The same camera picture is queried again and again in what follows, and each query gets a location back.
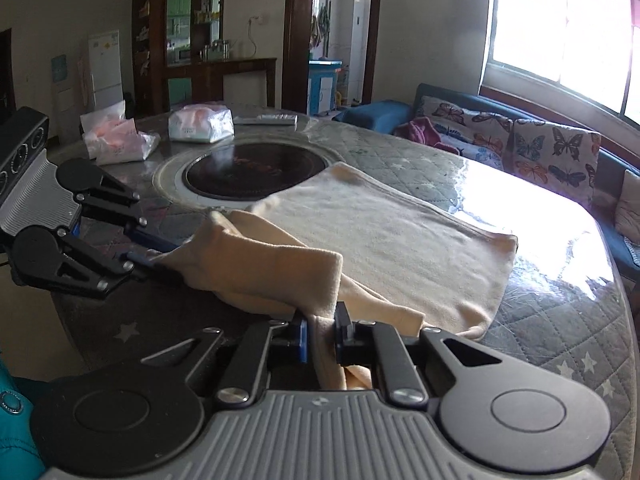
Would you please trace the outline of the cream beige garment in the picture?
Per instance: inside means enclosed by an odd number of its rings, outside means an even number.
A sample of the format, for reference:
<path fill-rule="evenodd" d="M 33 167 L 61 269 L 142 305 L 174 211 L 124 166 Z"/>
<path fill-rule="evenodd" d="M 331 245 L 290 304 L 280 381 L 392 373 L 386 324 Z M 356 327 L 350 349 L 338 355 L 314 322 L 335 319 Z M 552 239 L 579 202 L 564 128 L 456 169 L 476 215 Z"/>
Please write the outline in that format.
<path fill-rule="evenodd" d="M 157 263 L 240 310 L 309 324 L 320 385 L 367 388 L 334 356 L 336 304 L 354 320 L 416 336 L 478 339 L 494 319 L 518 240 L 458 219 L 342 162 L 251 206 L 206 216 Z"/>

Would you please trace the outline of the clear plastic bag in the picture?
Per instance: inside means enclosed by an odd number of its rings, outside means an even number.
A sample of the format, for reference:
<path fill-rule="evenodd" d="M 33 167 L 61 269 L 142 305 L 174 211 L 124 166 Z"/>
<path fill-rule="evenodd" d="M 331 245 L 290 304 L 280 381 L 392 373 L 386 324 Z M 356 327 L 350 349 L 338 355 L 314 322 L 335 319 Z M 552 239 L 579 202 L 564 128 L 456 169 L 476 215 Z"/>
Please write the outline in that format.
<path fill-rule="evenodd" d="M 80 116 L 82 140 L 98 166 L 144 162 L 160 144 L 157 133 L 140 131 L 126 118 L 126 101 Z"/>

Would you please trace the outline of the pink tissue pack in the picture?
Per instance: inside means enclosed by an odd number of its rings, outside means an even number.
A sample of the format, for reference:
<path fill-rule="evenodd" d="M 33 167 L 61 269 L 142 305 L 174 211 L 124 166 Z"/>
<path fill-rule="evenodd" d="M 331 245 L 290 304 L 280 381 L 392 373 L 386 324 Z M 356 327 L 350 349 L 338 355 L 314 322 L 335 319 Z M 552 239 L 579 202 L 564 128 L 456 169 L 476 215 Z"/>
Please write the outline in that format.
<path fill-rule="evenodd" d="M 215 103 L 187 105 L 169 116 L 168 136 L 174 142 L 205 144 L 232 138 L 231 110 Z"/>

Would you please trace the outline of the white refrigerator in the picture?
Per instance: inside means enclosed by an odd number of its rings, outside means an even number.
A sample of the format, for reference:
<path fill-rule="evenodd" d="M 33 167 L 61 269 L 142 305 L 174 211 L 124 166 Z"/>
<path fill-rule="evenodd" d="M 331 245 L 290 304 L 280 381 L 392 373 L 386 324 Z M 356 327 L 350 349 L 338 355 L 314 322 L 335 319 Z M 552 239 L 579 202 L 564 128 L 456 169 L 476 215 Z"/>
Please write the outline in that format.
<path fill-rule="evenodd" d="M 122 100 L 122 66 L 118 30 L 88 39 L 90 103 L 93 110 Z"/>

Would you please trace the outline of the round black induction cooktop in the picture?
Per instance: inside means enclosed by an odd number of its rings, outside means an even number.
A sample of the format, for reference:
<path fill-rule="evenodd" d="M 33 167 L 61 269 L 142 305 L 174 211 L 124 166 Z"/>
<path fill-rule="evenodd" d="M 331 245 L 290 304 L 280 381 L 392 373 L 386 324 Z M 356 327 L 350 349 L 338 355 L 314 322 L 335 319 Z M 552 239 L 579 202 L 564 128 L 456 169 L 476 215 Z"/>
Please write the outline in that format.
<path fill-rule="evenodd" d="M 214 148 L 190 162 L 183 184 L 213 200 L 248 202 L 292 188 L 325 170 L 320 155 L 291 144 L 250 142 Z"/>

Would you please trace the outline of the dark wooden cabinet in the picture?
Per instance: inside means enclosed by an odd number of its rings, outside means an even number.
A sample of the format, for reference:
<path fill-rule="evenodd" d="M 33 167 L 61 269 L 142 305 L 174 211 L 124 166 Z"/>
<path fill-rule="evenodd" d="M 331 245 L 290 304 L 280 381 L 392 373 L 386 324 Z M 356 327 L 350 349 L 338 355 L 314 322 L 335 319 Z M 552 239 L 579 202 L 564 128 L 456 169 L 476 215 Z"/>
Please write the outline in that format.
<path fill-rule="evenodd" d="M 132 116 L 222 101 L 224 78 L 249 73 L 265 75 L 276 104 L 277 60 L 234 54 L 223 31 L 224 0 L 131 0 Z"/>

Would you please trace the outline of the grey remote control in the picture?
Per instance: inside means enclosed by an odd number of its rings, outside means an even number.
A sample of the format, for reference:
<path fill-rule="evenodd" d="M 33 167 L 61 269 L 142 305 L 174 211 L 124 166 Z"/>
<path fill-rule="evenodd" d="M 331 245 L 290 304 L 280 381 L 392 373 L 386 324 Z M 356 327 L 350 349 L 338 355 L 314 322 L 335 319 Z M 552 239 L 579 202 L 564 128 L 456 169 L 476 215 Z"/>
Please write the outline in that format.
<path fill-rule="evenodd" d="M 234 116 L 233 123 L 238 126 L 282 126 L 295 127 L 295 114 L 261 114 L 255 117 Z"/>

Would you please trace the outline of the teal jacket sleeve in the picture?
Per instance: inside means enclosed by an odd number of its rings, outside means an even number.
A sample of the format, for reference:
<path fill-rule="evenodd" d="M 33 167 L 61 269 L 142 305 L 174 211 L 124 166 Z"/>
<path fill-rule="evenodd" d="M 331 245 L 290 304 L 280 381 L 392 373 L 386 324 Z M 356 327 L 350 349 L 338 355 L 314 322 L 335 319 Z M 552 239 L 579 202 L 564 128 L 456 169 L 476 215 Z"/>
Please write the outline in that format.
<path fill-rule="evenodd" d="M 39 479 L 46 466 L 36 448 L 29 422 L 32 404 L 17 389 L 1 364 L 0 476 L 2 479 Z"/>

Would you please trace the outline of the blue corner sofa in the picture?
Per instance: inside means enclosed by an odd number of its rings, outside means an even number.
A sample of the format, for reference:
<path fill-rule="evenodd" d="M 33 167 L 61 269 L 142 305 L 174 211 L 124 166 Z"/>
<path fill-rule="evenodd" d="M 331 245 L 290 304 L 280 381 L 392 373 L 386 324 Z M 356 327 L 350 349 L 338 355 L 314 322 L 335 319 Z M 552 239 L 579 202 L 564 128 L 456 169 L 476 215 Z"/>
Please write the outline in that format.
<path fill-rule="evenodd" d="M 620 275 L 639 281 L 639 245 L 620 232 L 623 206 L 639 195 L 639 169 L 600 133 L 431 84 L 419 84 L 411 104 L 378 101 L 333 119 L 450 151 L 574 200 L 596 217 Z"/>

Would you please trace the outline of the small butterfly cushion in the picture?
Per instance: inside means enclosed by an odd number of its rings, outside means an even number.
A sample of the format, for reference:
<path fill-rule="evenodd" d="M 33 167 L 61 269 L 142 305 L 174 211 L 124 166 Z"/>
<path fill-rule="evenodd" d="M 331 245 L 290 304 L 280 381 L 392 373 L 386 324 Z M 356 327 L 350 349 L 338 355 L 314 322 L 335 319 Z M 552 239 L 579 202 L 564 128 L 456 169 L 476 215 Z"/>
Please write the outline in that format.
<path fill-rule="evenodd" d="M 427 117 L 442 140 L 460 155 L 503 170 L 513 120 L 497 113 L 467 110 L 457 104 L 422 96 L 416 116 Z"/>

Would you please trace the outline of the blue white storage cabinet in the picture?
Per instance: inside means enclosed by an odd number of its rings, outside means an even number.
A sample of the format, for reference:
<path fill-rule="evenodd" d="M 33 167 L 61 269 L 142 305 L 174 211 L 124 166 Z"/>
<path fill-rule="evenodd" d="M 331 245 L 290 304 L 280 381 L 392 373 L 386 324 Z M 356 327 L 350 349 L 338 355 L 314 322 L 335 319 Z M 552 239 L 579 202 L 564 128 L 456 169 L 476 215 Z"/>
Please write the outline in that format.
<path fill-rule="evenodd" d="M 308 115 L 325 115 L 336 109 L 337 77 L 342 65 L 340 60 L 308 62 Z"/>

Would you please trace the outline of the large butterfly cushion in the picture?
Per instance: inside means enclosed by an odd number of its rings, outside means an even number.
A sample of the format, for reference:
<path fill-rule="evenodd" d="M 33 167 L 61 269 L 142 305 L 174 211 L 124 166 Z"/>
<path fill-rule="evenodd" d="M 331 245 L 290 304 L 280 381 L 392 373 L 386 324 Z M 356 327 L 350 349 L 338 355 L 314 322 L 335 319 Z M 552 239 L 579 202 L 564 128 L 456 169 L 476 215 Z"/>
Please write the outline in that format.
<path fill-rule="evenodd" d="M 594 131 L 518 119 L 513 126 L 513 173 L 588 208 L 600 146 L 601 135 Z"/>

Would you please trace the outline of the plain beige cushion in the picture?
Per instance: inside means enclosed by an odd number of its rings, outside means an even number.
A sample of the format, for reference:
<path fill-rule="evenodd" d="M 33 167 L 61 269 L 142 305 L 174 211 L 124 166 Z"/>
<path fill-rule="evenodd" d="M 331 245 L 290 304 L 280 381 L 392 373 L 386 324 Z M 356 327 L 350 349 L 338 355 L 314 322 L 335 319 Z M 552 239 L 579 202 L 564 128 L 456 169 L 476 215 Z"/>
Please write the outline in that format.
<path fill-rule="evenodd" d="M 640 244 L 640 178 L 629 170 L 616 206 L 615 229 L 631 243 Z"/>

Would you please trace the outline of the dark wooden door frame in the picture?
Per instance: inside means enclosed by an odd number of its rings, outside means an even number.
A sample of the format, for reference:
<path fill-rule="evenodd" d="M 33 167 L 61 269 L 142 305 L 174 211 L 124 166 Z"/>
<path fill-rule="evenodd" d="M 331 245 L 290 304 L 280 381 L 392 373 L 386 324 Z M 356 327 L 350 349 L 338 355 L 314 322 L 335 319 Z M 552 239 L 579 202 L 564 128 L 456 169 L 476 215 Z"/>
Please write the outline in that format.
<path fill-rule="evenodd" d="M 336 110 L 371 103 L 380 12 L 381 0 L 285 0 L 281 107 L 307 114 L 310 60 L 343 62 Z"/>

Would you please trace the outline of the window with frame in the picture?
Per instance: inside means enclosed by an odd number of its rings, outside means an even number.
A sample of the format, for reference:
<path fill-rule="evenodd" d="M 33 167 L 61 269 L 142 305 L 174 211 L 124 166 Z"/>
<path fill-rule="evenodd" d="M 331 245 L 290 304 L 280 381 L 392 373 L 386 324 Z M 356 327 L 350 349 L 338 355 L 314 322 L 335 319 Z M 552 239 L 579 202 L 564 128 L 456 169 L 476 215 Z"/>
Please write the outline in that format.
<path fill-rule="evenodd" d="M 490 59 L 639 120 L 639 0 L 496 0 Z"/>

